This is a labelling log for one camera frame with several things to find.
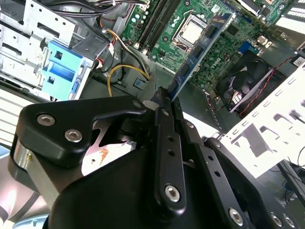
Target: black fan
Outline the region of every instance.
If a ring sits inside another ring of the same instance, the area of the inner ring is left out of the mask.
[[[285,79],[278,71],[270,76],[272,72],[272,66],[248,51],[218,83],[216,94],[230,112],[244,117]]]

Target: cpu socket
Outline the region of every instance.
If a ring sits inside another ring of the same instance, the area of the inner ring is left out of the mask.
[[[207,24],[204,21],[191,14],[182,22],[182,25],[173,37],[173,41],[179,48],[188,51],[200,38],[206,26]]]

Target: blue connector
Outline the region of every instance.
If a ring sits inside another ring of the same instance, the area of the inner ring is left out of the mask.
[[[67,100],[78,87],[75,80],[82,56],[54,41],[49,42],[48,48],[51,56],[48,66],[42,70],[42,91],[56,99]]]

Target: yellow wire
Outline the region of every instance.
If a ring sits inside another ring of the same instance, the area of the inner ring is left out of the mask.
[[[109,75],[108,75],[108,79],[107,79],[107,87],[108,87],[108,92],[109,92],[109,96],[112,97],[112,93],[111,93],[111,88],[110,88],[110,78],[112,76],[112,74],[118,69],[118,68],[122,68],[122,67],[126,67],[126,68],[131,68],[136,70],[137,72],[139,72],[140,74],[142,74],[147,80],[149,80],[149,75],[146,74],[145,72],[143,72],[141,69],[138,69],[132,65],[126,65],[126,64],[119,64],[116,65],[114,68],[111,69]]]

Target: green circuit board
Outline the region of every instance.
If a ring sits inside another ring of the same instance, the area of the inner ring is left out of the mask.
[[[275,23],[283,10],[285,10],[282,8],[279,10],[279,7],[282,4],[285,4],[285,6],[288,5],[287,3],[290,1],[291,0],[279,0],[274,2],[271,6],[268,5],[270,13],[265,21],[270,20],[270,25]],[[148,15],[147,13],[145,14],[145,11],[141,10],[140,7],[134,9],[126,24],[125,31],[122,34],[122,37],[130,44],[134,45],[137,43],[157,2],[158,0],[151,0],[150,8],[147,10],[149,12]],[[194,85],[207,90],[211,90],[213,85],[215,85],[217,81],[227,73],[227,70],[239,60],[242,55],[238,50],[245,41],[255,43],[257,38],[262,34],[269,34],[269,36],[275,37],[266,26],[266,23],[249,16],[245,9],[234,0],[230,2],[223,0],[181,0],[167,26],[161,33],[156,45],[152,48],[151,52],[147,54],[150,59],[155,60],[175,73],[188,56],[187,52],[172,42],[174,34],[183,23],[183,18],[187,17],[189,13],[198,17],[204,15],[204,18],[201,18],[208,24],[209,20],[215,15],[213,12],[215,11],[215,6],[218,8],[217,13],[229,12],[234,14],[235,18],[231,22],[231,25],[237,28],[238,32],[235,35],[226,31],[221,33],[221,36],[216,40],[201,62],[200,68],[197,69],[189,80]]]
[[[292,2],[291,0],[274,0],[272,4],[267,4],[265,0],[254,0],[257,5],[265,4],[266,7],[270,10],[270,13],[266,16],[266,25],[270,26],[276,23],[281,14]]]

